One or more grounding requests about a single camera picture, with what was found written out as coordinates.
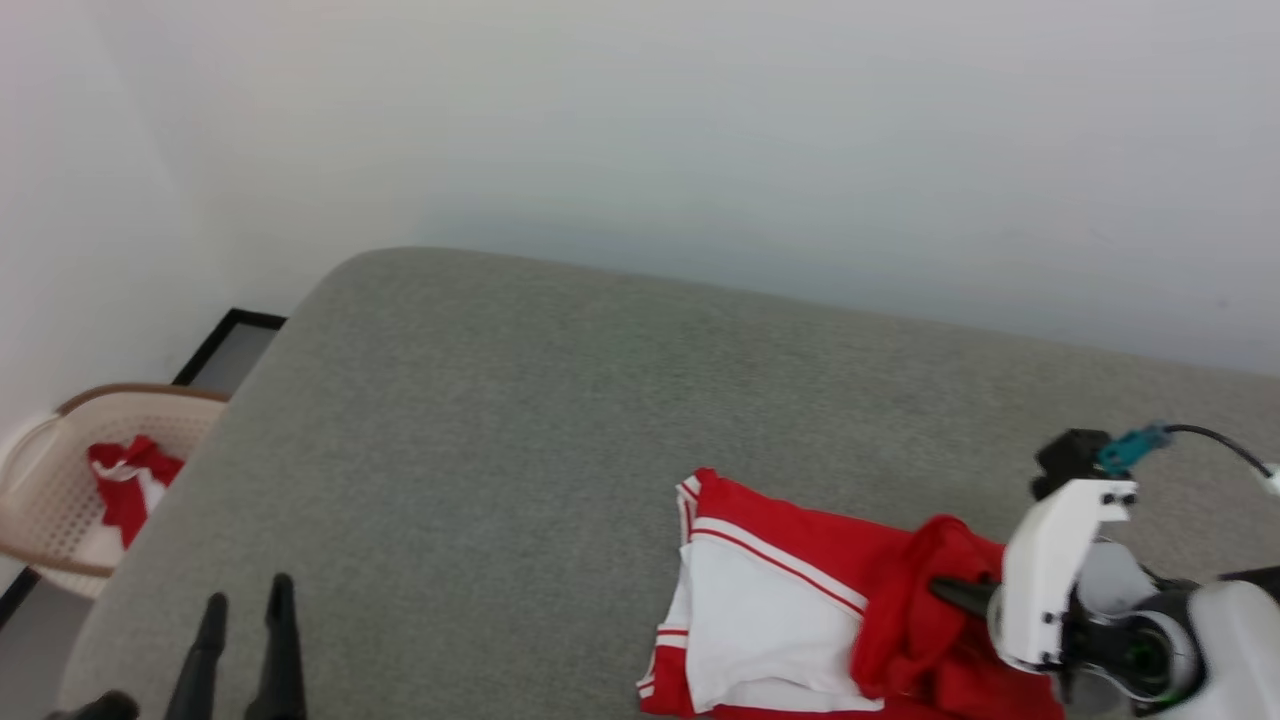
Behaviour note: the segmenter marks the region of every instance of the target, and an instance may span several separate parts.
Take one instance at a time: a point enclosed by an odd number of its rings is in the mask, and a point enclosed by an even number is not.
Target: garment
[[[120,543],[128,550],[183,462],[161,452],[147,436],[134,437],[128,447],[92,445],[87,456],[106,506],[102,524],[120,528]]]
[[[850,671],[852,648],[869,623],[892,621],[890,606],[904,600],[901,593],[881,594],[882,589],[915,587],[911,580],[919,570],[946,565],[915,562],[915,574],[904,571],[904,553],[932,557],[932,546],[922,547],[928,543],[904,530],[764,497],[710,469],[677,487],[677,510],[680,577],[658,626],[650,669],[636,684],[641,710],[681,717],[709,714],[717,720],[952,717],[932,703],[932,689],[925,687],[946,648],[941,656],[929,643],[924,655],[899,652],[904,637],[918,642],[927,637],[927,626],[916,633],[906,620],[923,618],[924,610],[933,610],[928,605],[908,602],[922,612],[902,615],[904,621],[893,625],[899,632],[876,635],[876,657],[905,666],[892,675],[895,683],[859,687]],[[950,523],[943,527],[955,529]],[[986,544],[996,548],[998,569],[998,546]],[[979,678],[1023,675],[993,655],[989,662],[965,667]],[[1024,676],[1037,687],[1043,682],[1043,698],[1052,703],[1043,678]]]

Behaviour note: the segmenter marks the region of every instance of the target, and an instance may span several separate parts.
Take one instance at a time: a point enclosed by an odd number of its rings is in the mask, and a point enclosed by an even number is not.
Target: red and white shirt
[[[709,714],[717,720],[1019,716],[1005,712],[1007,703],[993,703],[964,688],[956,698],[933,697],[928,687],[927,675],[946,665],[943,656],[968,620],[959,610],[936,607],[933,603],[941,601],[927,597],[927,591],[914,593],[920,602],[913,602],[910,589],[904,596],[902,588],[919,584],[911,573],[937,571],[932,561],[943,559],[945,570],[964,574],[969,570],[955,566],[960,555],[973,560],[974,568],[989,565],[993,557],[998,575],[1000,546],[972,536],[959,520],[934,519],[913,536],[804,510],[710,469],[698,470],[677,486],[677,510],[680,577],[667,618],[658,625],[649,671],[636,683],[643,711],[681,717]],[[952,542],[956,538],[959,546]],[[970,541],[977,550],[968,547]],[[943,546],[946,552],[934,551]],[[913,557],[923,559],[914,568],[904,565],[909,550]],[[897,594],[881,605],[879,615],[901,621],[882,621],[869,633],[877,637],[863,665],[877,671],[892,667],[893,676],[874,676],[868,685],[887,697],[868,697],[854,680],[852,653],[864,634],[868,596],[874,600],[881,588],[893,588]],[[927,612],[920,615],[918,609]],[[942,616],[946,623],[936,623]],[[910,618],[927,620],[910,628]],[[1023,702],[1024,696],[1016,694],[1020,706],[1014,710],[1030,710],[1027,717],[1061,717],[1047,679],[1004,666],[989,648],[977,664],[973,648],[963,650],[968,653],[966,678],[1000,678],[1005,683],[998,685],[1001,691],[1010,682],[1019,692],[1032,683],[1027,694],[1032,700]],[[925,657],[913,656],[916,651]],[[978,683],[977,692],[986,689]],[[948,712],[950,706],[966,712]],[[1037,714],[1046,708],[1048,715]]]

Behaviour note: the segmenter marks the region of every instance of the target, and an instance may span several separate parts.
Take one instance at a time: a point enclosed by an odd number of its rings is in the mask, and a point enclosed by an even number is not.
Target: gray sofa
[[[671,600],[673,486],[712,465],[801,505],[1006,538],[1069,427],[1198,423],[1280,459],[1280,380],[483,254],[356,258],[302,304],[120,566],[61,706],[159,717],[230,597],[216,717],[297,584],[311,716],[639,715]],[[1280,561],[1280,506],[1199,438],[1112,533],[1166,574]]]

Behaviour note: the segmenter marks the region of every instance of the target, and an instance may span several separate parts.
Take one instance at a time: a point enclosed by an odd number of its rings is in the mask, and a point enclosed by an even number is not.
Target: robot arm
[[[1052,675],[1069,707],[1126,698],[1139,717],[1280,720],[1280,605],[1263,589],[1280,569],[1204,587],[1162,580],[1098,537],[1102,523],[1129,519],[1128,468],[1167,445],[1162,430],[1056,439],[1037,455],[1046,474],[1005,548],[1002,583],[938,578],[933,592],[984,615],[1000,659]]]

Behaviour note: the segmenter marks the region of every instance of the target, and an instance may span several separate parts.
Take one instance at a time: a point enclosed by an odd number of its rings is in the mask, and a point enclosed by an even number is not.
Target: beige basket
[[[224,395],[161,384],[102,386],[69,400],[0,465],[0,552],[56,585],[97,597],[124,547],[120,530],[101,524],[88,446],[146,434],[186,460],[225,405]]]

